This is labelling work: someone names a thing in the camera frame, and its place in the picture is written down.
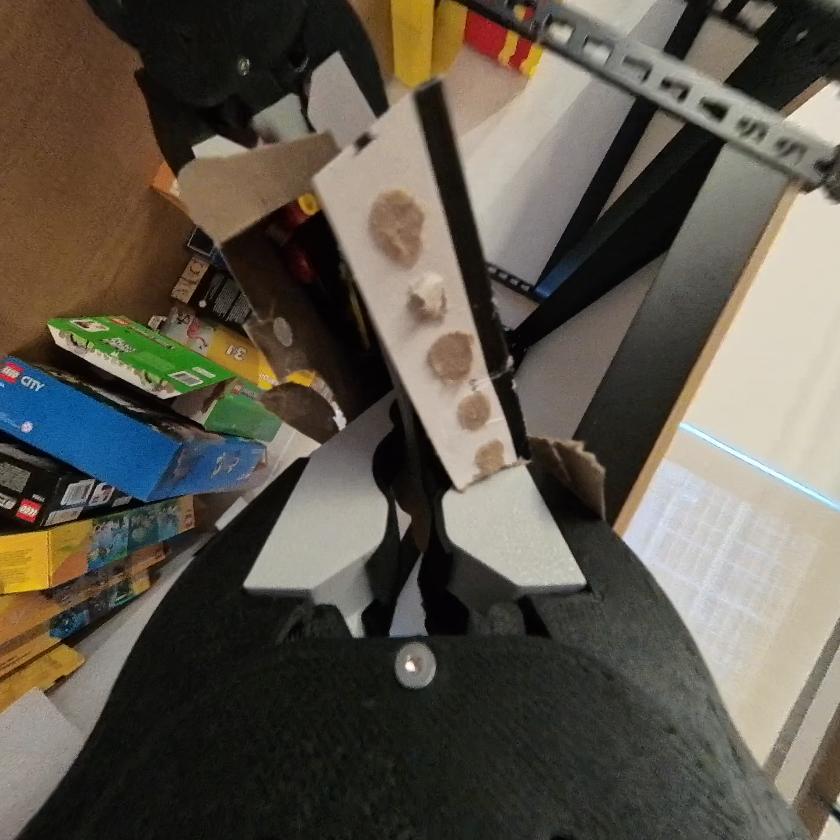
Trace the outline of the black bat logo toy box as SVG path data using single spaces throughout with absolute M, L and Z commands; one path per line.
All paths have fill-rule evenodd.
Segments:
M 198 226 L 195 226 L 192 229 L 192 232 L 186 240 L 186 246 L 196 256 L 199 256 L 216 267 L 224 268 L 226 265 L 221 249 L 214 243 L 213 239 Z

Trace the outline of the wooden rack shelf board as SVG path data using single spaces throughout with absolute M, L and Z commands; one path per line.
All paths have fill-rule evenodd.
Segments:
M 799 186 L 725 146 L 575 431 L 627 529 L 736 319 Z

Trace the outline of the yellow flamingo toy box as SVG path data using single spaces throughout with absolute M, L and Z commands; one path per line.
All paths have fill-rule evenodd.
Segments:
M 173 307 L 156 329 L 166 338 L 223 366 L 264 391 L 279 384 L 267 358 L 250 338 L 227 326 L 184 308 Z

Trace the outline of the small black yellow toy box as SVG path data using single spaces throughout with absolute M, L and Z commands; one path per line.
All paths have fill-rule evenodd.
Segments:
M 395 386 L 423 429 L 434 503 L 532 461 L 443 86 L 428 82 L 342 151 L 311 135 L 178 176 L 193 221 L 235 248 L 312 186 L 350 265 Z M 605 517 L 604 469 L 587 452 L 587 503 Z

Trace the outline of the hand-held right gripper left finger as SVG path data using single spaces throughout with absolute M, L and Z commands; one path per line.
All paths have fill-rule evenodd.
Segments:
M 333 606 L 356 638 L 369 607 L 394 603 L 401 535 L 374 475 L 393 403 L 386 394 L 311 454 L 245 577 L 247 593 Z

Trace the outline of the wooden desk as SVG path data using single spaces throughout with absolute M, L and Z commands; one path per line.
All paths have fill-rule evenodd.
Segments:
M 2 2 L 2 356 L 48 359 L 61 315 L 152 314 L 186 256 L 140 60 L 88 3 Z M 383 2 L 348 3 L 381 68 Z

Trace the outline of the orange toy box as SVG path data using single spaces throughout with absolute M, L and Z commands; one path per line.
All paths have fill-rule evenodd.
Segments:
M 151 189 L 189 217 L 190 212 L 182 200 L 179 182 L 167 163 L 162 162 L 157 168 L 151 183 Z

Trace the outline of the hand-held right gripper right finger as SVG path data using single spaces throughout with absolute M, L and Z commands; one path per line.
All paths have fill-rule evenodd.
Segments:
M 526 598 L 583 592 L 585 575 L 538 478 L 587 503 L 582 441 L 531 437 L 532 461 L 434 502 L 420 587 L 428 621 L 511 612 Z

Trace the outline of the flat yellow toy box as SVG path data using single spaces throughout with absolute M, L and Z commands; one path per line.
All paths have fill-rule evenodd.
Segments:
M 58 644 L 1 678 L 1 712 L 32 690 L 48 691 L 74 674 L 86 661 L 84 654 Z

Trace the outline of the light green toy box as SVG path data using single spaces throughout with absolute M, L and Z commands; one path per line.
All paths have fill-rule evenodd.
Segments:
M 262 394 L 259 387 L 235 376 L 190 394 L 188 415 L 207 432 L 271 443 L 281 420 L 262 404 Z

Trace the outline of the teal yellow toy box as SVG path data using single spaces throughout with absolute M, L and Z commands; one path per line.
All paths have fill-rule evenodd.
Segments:
M 182 496 L 1 538 L 1 594 L 53 589 L 195 527 L 193 496 Z

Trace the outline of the black toy box white labels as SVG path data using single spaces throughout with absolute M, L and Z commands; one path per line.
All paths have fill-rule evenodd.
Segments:
M 2 532 L 84 521 L 140 505 L 107 482 L 2 436 Z

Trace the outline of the black metal rack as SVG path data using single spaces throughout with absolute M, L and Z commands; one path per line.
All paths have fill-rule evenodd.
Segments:
M 537 308 L 509 332 L 517 361 L 535 343 L 570 321 L 661 255 L 676 238 L 712 158 L 727 145 L 768 170 L 823 189 L 838 202 L 838 146 L 797 129 L 773 105 L 789 103 L 821 77 L 838 79 L 838 2 L 770 2 L 756 30 L 759 41 L 729 78 L 715 80 L 677 56 L 644 45 L 571 5 L 462 2 L 469 11 L 576 65 L 599 81 L 685 124 L 636 181 L 546 270 Z

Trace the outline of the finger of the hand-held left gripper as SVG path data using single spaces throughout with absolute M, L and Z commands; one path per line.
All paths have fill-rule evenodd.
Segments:
M 304 102 L 296 93 L 258 111 L 250 121 L 257 144 L 282 144 L 301 140 L 312 134 Z
M 376 121 L 370 103 L 339 52 L 334 52 L 311 74 L 307 116 L 316 133 L 332 136 L 347 148 Z

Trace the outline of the black toy box yellow logo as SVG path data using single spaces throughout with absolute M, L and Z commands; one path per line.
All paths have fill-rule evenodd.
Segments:
M 252 307 L 235 278 L 200 256 L 192 257 L 171 289 L 171 299 L 202 318 L 245 334 Z

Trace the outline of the blue toy box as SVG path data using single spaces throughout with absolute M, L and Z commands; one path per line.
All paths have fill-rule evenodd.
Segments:
M 240 488 L 266 461 L 257 441 L 8 355 L 1 426 L 10 437 L 145 502 Z

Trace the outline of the green toy box white edge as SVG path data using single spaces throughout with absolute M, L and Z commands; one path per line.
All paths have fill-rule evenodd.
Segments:
M 59 348 L 162 400 L 236 378 L 200 353 L 122 316 L 53 318 L 47 328 Z

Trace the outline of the pile of toy bricks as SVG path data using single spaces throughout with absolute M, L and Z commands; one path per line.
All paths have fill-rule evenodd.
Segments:
M 339 278 L 337 242 L 313 192 L 303 193 L 269 215 L 266 234 L 300 283 L 311 286 Z

